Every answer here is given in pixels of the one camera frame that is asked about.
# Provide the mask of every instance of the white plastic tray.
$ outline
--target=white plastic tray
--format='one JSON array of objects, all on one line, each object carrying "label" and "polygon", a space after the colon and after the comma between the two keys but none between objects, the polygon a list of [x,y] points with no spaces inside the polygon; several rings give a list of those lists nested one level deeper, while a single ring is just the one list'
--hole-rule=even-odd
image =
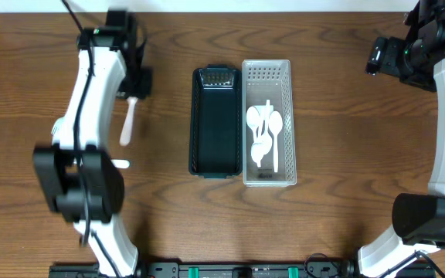
[{"label": "white plastic tray", "polygon": [[[247,186],[284,187],[297,183],[297,165],[294,150],[293,98],[289,60],[243,61],[243,182]],[[252,131],[246,125],[246,110],[263,106],[270,100],[273,110],[283,118],[283,130],[277,136],[277,173],[273,170],[273,152],[264,155],[258,168],[250,150]]]}]

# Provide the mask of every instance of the white spoon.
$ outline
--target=white spoon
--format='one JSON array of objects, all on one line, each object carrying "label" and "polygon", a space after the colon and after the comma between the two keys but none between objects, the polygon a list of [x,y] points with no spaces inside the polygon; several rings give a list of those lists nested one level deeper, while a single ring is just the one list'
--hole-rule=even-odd
[{"label": "white spoon", "polygon": [[118,169],[128,169],[130,167],[130,162],[124,159],[111,159],[114,167]]},{"label": "white spoon", "polygon": [[255,107],[250,107],[246,111],[246,124],[253,132],[253,142],[256,141],[256,129],[260,124],[259,111]]},{"label": "white spoon", "polygon": [[278,159],[277,159],[277,135],[283,129],[283,118],[279,112],[274,111],[269,117],[269,129],[274,136],[274,172],[277,173]]},{"label": "white spoon", "polygon": [[135,115],[135,104],[137,104],[137,97],[128,97],[128,112],[127,118],[124,120],[123,130],[120,136],[120,145],[126,146],[130,144],[131,130],[133,129],[133,116]]},{"label": "white spoon", "polygon": [[250,154],[252,155],[253,162],[256,163],[256,166],[260,168],[261,161],[263,158],[263,152],[262,152],[263,144],[260,142],[255,142],[252,144],[252,148],[250,150]]},{"label": "white spoon", "polygon": [[262,156],[269,154],[270,149],[272,148],[272,137],[269,135],[270,100],[267,100],[264,111],[266,125],[265,129],[263,130],[262,137],[260,138],[263,143]]}]

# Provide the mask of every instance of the wood grain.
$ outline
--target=wood grain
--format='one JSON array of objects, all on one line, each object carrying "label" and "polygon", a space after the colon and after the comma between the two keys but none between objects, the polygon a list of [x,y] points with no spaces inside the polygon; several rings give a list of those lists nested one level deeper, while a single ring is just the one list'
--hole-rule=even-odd
[{"label": "wood grain", "polygon": [[[96,25],[104,14],[80,16]],[[377,36],[404,36],[399,13],[139,14],[148,29],[152,96],[130,146],[110,131],[122,171],[128,234],[144,256],[200,261],[301,261],[351,256],[390,224],[394,198],[426,192],[437,96],[364,74]],[[65,14],[0,15],[0,277],[45,277],[50,264],[93,262],[49,212],[34,174],[36,142],[67,107],[77,35]],[[188,172],[192,71],[209,63],[289,59],[298,183],[246,188],[241,177]],[[445,271],[445,252],[433,256]]]}]

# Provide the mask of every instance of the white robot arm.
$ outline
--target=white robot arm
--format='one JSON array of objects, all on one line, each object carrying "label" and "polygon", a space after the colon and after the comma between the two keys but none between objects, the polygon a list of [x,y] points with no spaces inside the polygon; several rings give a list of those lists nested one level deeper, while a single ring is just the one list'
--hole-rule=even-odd
[{"label": "white robot arm", "polygon": [[[84,32],[86,35],[81,34],[78,40],[80,64],[70,105],[53,136],[53,146],[35,149],[34,165],[49,207],[63,213],[66,221],[73,222],[75,229],[88,237],[99,261],[99,272],[104,276],[133,276],[138,251],[119,214],[124,198],[123,178],[107,155],[107,141],[115,99],[145,97],[150,91],[151,75],[140,68],[144,44],[136,47],[134,15],[109,11],[104,27]],[[84,41],[89,38],[91,47]],[[87,79],[88,93],[84,90]],[[75,146],[73,125],[81,100],[80,146]],[[79,175],[90,185],[88,192],[80,190],[79,177],[66,173],[76,149],[82,161]],[[84,215],[84,202],[89,202],[89,218]]]},{"label": "white robot arm", "polygon": [[[393,225],[374,242],[358,251],[359,272],[368,277],[394,277],[403,267],[417,259],[416,253],[429,254],[445,249],[444,7],[445,1],[429,4],[422,0],[407,19],[412,30],[406,41],[379,38],[371,58],[375,56],[385,60],[374,58],[369,60],[367,66],[367,73],[375,74],[380,71],[398,76],[409,85],[431,91],[437,89],[439,102],[436,160],[428,186],[429,195],[436,197],[400,195],[396,199],[392,212]],[[428,78],[430,67],[433,68],[433,79]],[[421,199],[427,202],[417,203]],[[410,200],[415,204],[407,205]]]}]

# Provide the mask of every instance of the black plastic container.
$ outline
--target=black plastic container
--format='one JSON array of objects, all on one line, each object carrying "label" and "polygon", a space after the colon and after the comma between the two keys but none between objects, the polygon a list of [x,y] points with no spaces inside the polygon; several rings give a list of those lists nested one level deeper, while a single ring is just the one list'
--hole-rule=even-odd
[{"label": "black plastic container", "polygon": [[193,72],[189,170],[204,178],[242,171],[241,72],[209,65]]}]

